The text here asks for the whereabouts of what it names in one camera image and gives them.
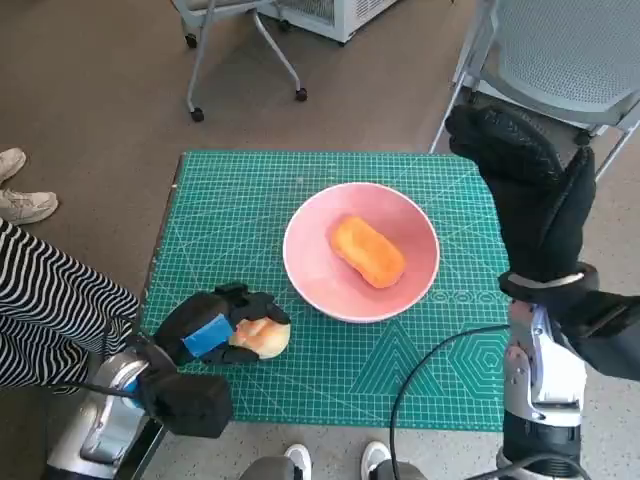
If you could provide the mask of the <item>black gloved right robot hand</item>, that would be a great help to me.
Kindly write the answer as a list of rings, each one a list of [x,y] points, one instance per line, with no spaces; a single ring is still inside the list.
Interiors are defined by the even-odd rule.
[[[473,161],[498,214],[510,270],[546,283],[578,272],[583,226],[595,198],[595,158],[579,148],[567,167],[522,118],[457,105],[445,120],[451,151]]]

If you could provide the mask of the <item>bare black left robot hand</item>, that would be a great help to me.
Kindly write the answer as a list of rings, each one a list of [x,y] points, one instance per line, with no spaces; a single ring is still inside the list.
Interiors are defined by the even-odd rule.
[[[272,295],[247,285],[219,285],[176,307],[153,334],[177,366],[251,364],[279,356],[289,344],[291,320]]]

